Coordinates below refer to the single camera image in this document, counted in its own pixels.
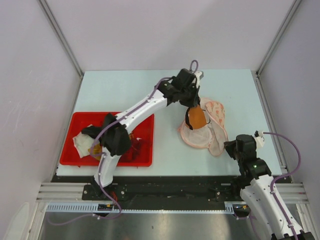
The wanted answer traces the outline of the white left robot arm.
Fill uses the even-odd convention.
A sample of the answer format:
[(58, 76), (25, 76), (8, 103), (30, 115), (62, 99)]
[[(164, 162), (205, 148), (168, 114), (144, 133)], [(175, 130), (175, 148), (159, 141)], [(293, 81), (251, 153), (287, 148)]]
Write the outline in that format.
[(110, 196), (109, 185), (113, 182), (119, 159), (132, 145), (130, 133), (149, 116), (172, 103), (196, 107), (200, 103), (200, 80), (203, 76), (200, 70), (183, 68), (176, 76), (162, 78), (150, 94), (131, 108), (115, 116), (107, 114), (103, 129), (96, 137), (102, 146), (100, 163), (94, 174), (97, 184), (93, 194), (98, 199), (105, 200)]

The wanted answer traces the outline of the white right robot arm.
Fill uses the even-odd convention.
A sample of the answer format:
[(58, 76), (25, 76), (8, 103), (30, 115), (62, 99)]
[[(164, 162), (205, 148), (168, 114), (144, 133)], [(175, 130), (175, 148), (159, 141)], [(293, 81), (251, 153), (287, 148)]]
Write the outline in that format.
[(311, 232), (306, 232), (295, 220), (282, 199), (276, 181), (267, 163), (257, 156), (257, 148), (265, 143), (264, 133), (240, 134), (233, 141), (224, 142), (228, 155), (237, 161), (240, 175), (234, 178), (230, 188), (231, 196), (244, 200), (249, 216), (255, 216), (263, 226), (270, 240), (313, 240)]

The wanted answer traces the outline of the orange bra with black trim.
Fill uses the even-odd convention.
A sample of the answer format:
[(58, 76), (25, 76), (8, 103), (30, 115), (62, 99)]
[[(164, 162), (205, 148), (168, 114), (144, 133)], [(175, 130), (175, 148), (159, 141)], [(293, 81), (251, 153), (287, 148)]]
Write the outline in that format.
[(206, 119), (205, 111), (199, 104), (186, 110), (184, 121), (186, 126), (192, 131), (201, 129), (211, 122), (210, 119)]

